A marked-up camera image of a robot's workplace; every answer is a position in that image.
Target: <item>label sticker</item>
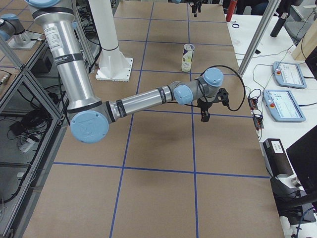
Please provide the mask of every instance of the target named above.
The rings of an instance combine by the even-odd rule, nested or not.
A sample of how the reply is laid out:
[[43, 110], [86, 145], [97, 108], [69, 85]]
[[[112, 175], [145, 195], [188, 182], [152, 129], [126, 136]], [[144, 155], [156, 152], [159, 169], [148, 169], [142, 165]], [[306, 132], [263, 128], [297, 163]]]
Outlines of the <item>label sticker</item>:
[[282, 146], [279, 143], [279, 141], [273, 140], [272, 141], [272, 146], [273, 146], [274, 152], [276, 154], [283, 154], [283, 149], [282, 149]]
[[60, 34], [56, 26], [44, 30], [51, 51], [64, 48]]

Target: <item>blue tape line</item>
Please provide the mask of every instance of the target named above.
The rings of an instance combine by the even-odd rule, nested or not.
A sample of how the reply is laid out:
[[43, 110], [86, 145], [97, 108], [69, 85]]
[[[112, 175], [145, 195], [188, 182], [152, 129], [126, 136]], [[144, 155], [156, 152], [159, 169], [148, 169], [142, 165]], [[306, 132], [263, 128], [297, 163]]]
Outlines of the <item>blue tape line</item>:
[[9, 6], [12, 2], [13, 2], [13, 0], [11, 0], [7, 5], [5, 5], [0, 11], [5, 10], [6, 7]]
[[[145, 109], [144, 112], [155, 112], [155, 113], [176, 113], [176, 114], [194, 114], [200, 115], [200, 113], [187, 113], [187, 112], [176, 112], [176, 111], [159, 111], [159, 110], [149, 110]], [[226, 115], [226, 114], [211, 114], [211, 116], [216, 117], [231, 117], [231, 118], [252, 118], [252, 116], [240, 116], [240, 115]]]
[[269, 179], [269, 176], [261, 175], [236, 175], [236, 174], [222, 174], [222, 173], [208, 173], [208, 172], [196, 172], [198, 175], [213, 175], [213, 176], [225, 176], [225, 177], [242, 177], [242, 178], [255, 178], [255, 179]]
[[225, 21], [196, 21], [196, 20], [175, 20], [175, 19], [156, 19], [156, 18], [137, 18], [137, 17], [114, 17], [115, 19], [134, 19], [134, 20], [155, 20], [155, 21], [184, 21], [184, 22], [209, 22], [209, 23], [227, 23]]
[[122, 166], [115, 165], [98, 165], [98, 164], [81, 164], [81, 163], [69, 163], [69, 162], [54, 162], [55, 165], [72, 165], [72, 166], [86, 166], [86, 167], [102, 167], [111, 169], [122, 169]]
[[[152, 13], [153, 13], [153, 8], [154, 8], [154, 3], [152, 3], [151, 17], [152, 17]], [[149, 21], [147, 38], [146, 38], [147, 40], [148, 40], [148, 37], [149, 37], [150, 25], [151, 25], [151, 20]], [[143, 63], [144, 63], [146, 47], [147, 47], [147, 43], [145, 43], [145, 46], [144, 46], [143, 58], [142, 58], [142, 64], [141, 64], [141, 72], [140, 72], [140, 75], [139, 75], [139, 80], [138, 80], [138, 86], [137, 86], [136, 94], [139, 91], [139, 86], [140, 86], [140, 81], [141, 81], [141, 74], [142, 74], [142, 68], [143, 68]], [[129, 143], [130, 143], [130, 136], [131, 136], [131, 131], [132, 131], [133, 118], [134, 118], [134, 115], [132, 115], [132, 117], [131, 117], [130, 128], [129, 128], [129, 133], [128, 133], [128, 139], [127, 139], [127, 144], [126, 144], [126, 148], [125, 148], [125, 152], [124, 152], [124, 159], [123, 159], [122, 170], [121, 170], [121, 175], [120, 175], [120, 181], [119, 181], [119, 186], [118, 186], [118, 191], [117, 191], [117, 197], [116, 197], [116, 200], [115, 200], [115, 206], [114, 206], [114, 211], [113, 211], [113, 216], [112, 216], [112, 222], [111, 222], [111, 229], [110, 229], [109, 238], [112, 238], [112, 234], [113, 234], [113, 228], [114, 228], [115, 216], [116, 216], [116, 212], [117, 212], [119, 196], [120, 196], [120, 191], [121, 191], [121, 185], [122, 185], [125, 161], [126, 161], [126, 158], [127, 158], [127, 153], [128, 153]]]
[[129, 148], [129, 143], [130, 143], [130, 136], [131, 136], [133, 118], [134, 118], [134, 115], [132, 115], [131, 121], [130, 121], [130, 129], [129, 129], [129, 133], [128, 133], [127, 144], [126, 144], [126, 146], [125, 146], [125, 151], [124, 151], [124, 158], [123, 158], [123, 163], [122, 163], [122, 167], [121, 167], [121, 175], [120, 175], [120, 180], [119, 180], [119, 186], [118, 186], [117, 196], [116, 196], [116, 199], [115, 199], [115, 205], [114, 205], [114, 211], [113, 211], [113, 216], [112, 216], [112, 222], [111, 222], [111, 228], [110, 228], [109, 238], [112, 238], [112, 234], [113, 234], [115, 216], [116, 216], [116, 213], [117, 213], [118, 202], [119, 202], [119, 196], [120, 196], [121, 185], [122, 185], [122, 179], [123, 179], [124, 166], [125, 166], [125, 161], [126, 161], [126, 158], [127, 158], [128, 148]]
[[192, 171], [184, 170], [165, 170], [165, 169], [151, 169], [151, 168], [139, 168], [139, 167], [124, 167], [127, 170], [142, 170], [142, 171], [155, 171], [155, 172], [169, 172], [169, 173], [180, 173], [180, 174], [193, 174]]
[[[189, 73], [178, 72], [178, 71], [163, 71], [163, 70], [149, 70], [149, 69], [133, 69], [132, 71], [157, 72], [157, 73], [184, 73], [184, 74], [189, 74]], [[201, 73], [192, 72], [191, 74], [200, 75]], [[236, 76], [236, 75], [233, 74], [233, 73], [224, 73], [223, 75], [226, 75], [226, 76]]]
[[[189, 8], [188, 8], [188, 5], [187, 5], [187, 24], [188, 24], [188, 43], [190, 43], [190, 24], [189, 24]], [[189, 71], [189, 78], [190, 78], [190, 81], [193, 80], [192, 79], [192, 70]], [[193, 143], [193, 169], [194, 169], [194, 196], [195, 196], [196, 238], [199, 238], [195, 127], [194, 127], [194, 109], [192, 107], [191, 107], [191, 120], [192, 120], [192, 143]]]
[[[162, 43], [162, 44], [186, 44], [185, 42], [168, 42], [168, 41], [141, 41], [141, 40], [125, 40], [118, 39], [118, 41], [129, 41], [129, 42], [149, 42], [149, 43]], [[195, 45], [204, 45], [204, 46], [232, 46], [229, 44], [212, 44], [212, 43], [194, 43]]]
[[224, 176], [224, 177], [269, 179], [269, 176], [261, 176], [261, 175], [237, 175], [237, 174], [210, 173], [210, 172], [199, 172], [199, 171], [194, 172], [194, 171], [186, 171], [186, 170], [167, 170], [167, 169], [151, 169], [151, 168], [141, 168], [141, 167], [126, 167], [126, 166], [123, 167], [123, 166], [115, 166], [115, 165], [82, 164], [82, 163], [71, 163], [71, 162], [53, 162], [53, 164], [84, 166], [84, 167], [99, 167], [99, 168], [110, 168], [110, 169], [169, 172], [169, 173], [180, 173], [180, 174], [197, 174], [197, 175]]

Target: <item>small cup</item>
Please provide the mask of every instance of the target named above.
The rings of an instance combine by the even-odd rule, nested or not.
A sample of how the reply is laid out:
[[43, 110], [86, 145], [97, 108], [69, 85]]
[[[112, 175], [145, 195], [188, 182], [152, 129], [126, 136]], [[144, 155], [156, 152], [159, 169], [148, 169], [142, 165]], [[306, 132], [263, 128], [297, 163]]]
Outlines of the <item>small cup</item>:
[[185, 73], [189, 72], [192, 67], [194, 49], [195, 46], [192, 44], [184, 45], [182, 71]]

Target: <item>black band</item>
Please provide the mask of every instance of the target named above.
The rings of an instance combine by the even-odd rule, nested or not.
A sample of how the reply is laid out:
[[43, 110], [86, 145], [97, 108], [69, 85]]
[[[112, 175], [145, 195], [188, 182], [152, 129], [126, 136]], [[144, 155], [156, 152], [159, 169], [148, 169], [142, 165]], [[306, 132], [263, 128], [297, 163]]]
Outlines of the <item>black band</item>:
[[48, 7], [48, 8], [43, 8], [40, 10], [35, 11], [32, 14], [33, 19], [37, 18], [40, 15], [46, 14], [46, 13], [52, 13], [52, 12], [66, 12], [74, 15], [74, 11], [70, 8], [66, 7]]
[[56, 65], [60, 65], [62, 63], [69, 63], [75, 60], [84, 60], [84, 58], [81, 53], [69, 54], [54, 58]]
[[173, 94], [171, 88], [170, 88], [168, 85], [167, 85], [167, 87], [168, 87], [168, 89], [169, 89], [169, 91], [170, 91], [170, 94], [171, 94], [171, 97], [172, 97], [172, 101], [174, 101], [174, 100], [175, 100], [174, 94]]
[[114, 119], [114, 116], [113, 116], [109, 101], [106, 101], [106, 107], [107, 107], [108, 114], [110, 116], [111, 121], [115, 122], [115, 119]]
[[117, 100], [115, 102], [117, 103], [117, 107], [118, 107], [118, 111], [120, 113], [120, 117], [123, 118], [123, 117], [127, 116], [127, 113], [125, 112], [122, 100], [120, 99], [120, 100]]
[[163, 88], [157, 88], [157, 89], [158, 89], [160, 98], [162, 100], [162, 104], [166, 103], [166, 95], [165, 95], [164, 89]]
[[25, 29], [23, 29], [23, 31], [21, 31], [21, 32], [19, 32], [19, 33], [15, 33], [14, 35], [17, 36], [17, 35], [20, 35], [20, 34], [22, 34], [22, 33], [24, 33], [24, 32], [25, 32]]
[[91, 108], [96, 108], [98, 106], [100, 106], [102, 104], [102, 101], [99, 101], [99, 102], [96, 102], [96, 103], [92, 103], [90, 105], [87, 105], [87, 106], [84, 106], [84, 107], [81, 107], [81, 108], [75, 108], [75, 109], [71, 109], [71, 110], [67, 110], [68, 113], [79, 113], [79, 112], [82, 112], [82, 111], [86, 111], [86, 110], [89, 110]]
[[117, 49], [119, 47], [119, 45], [116, 47], [116, 48], [113, 48], [113, 49], [111, 49], [111, 50], [107, 50], [107, 49], [105, 49], [105, 48], [103, 48], [103, 50], [105, 50], [105, 51], [114, 51], [115, 49]]

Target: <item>black box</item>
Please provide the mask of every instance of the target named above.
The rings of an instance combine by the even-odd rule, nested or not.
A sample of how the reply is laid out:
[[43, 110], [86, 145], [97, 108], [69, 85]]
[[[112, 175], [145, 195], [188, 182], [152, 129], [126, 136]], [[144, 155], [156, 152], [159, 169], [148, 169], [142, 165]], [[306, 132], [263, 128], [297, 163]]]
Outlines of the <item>black box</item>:
[[19, 121], [9, 126], [9, 128], [15, 136], [19, 136], [20, 134], [25, 132], [25, 127]]
[[274, 177], [286, 178], [294, 174], [280, 139], [267, 139], [263, 147], [270, 166], [268, 170]]

